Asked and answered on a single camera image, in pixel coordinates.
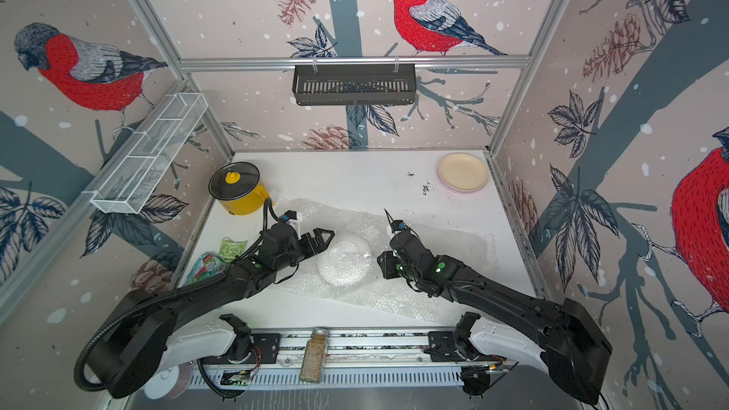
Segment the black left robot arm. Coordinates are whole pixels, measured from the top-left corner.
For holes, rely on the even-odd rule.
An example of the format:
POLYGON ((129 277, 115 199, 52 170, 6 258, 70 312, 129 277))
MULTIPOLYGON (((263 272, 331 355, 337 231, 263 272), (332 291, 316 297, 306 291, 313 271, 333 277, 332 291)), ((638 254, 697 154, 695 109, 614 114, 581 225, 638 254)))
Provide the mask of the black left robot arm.
POLYGON ((133 394, 158 372, 173 333, 214 309, 262 292, 279 271, 328 250, 334 237, 334 231, 321 228, 298 235, 290 224, 276 222, 212 277, 151 296, 131 292, 81 350, 74 383, 115 399, 133 394))

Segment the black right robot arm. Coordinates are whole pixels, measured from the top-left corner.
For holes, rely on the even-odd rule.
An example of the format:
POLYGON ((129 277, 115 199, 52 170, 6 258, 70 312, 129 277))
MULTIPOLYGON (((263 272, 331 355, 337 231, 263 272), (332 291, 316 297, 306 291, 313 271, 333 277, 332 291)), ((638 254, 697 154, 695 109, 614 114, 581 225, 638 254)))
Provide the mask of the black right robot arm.
POLYGON ((584 404, 597 405, 612 346, 590 313, 569 298, 540 300, 489 279, 457 258, 434 255, 404 222, 390 226, 390 249, 377 262, 385 279, 402 277, 416 292, 483 312, 537 347, 536 363, 584 404))

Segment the cream plate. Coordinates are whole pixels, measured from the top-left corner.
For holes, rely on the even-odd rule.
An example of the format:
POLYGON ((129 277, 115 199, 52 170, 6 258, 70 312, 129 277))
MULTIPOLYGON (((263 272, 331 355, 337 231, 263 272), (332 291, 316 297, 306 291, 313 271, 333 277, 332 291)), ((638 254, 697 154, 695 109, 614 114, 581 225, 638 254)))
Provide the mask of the cream plate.
POLYGON ((444 156, 437 165, 440 180, 463 189, 475 189, 490 180, 488 166, 475 156, 452 153, 444 156))

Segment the pink dinner plate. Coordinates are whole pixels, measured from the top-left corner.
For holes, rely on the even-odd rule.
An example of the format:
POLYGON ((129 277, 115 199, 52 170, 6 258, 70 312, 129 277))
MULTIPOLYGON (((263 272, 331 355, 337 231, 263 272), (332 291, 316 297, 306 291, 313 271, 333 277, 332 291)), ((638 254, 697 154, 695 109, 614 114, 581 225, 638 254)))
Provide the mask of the pink dinner plate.
POLYGON ((446 182, 444 180, 439 180, 439 182, 440 182, 440 184, 442 184, 442 186, 445 189, 447 189, 447 190, 449 190, 449 191, 451 191, 453 193, 463 194, 463 195, 464 194, 474 194, 474 193, 478 193, 478 191, 480 191, 481 189, 483 189, 488 184, 488 182, 487 182, 486 184, 483 184, 482 186, 477 187, 475 189, 468 189, 468 188, 463 189, 463 188, 459 188, 457 186, 451 185, 451 184, 449 184, 448 182, 446 182))

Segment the patterned plate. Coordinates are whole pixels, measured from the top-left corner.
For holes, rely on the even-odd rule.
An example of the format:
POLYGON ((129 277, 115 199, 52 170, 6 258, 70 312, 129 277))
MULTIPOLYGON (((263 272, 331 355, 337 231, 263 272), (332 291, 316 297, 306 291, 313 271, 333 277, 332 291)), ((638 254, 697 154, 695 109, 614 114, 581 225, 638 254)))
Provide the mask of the patterned plate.
POLYGON ((373 263, 370 244, 360 235, 343 233, 317 258, 319 274, 334 287, 349 287, 362 282, 373 263))

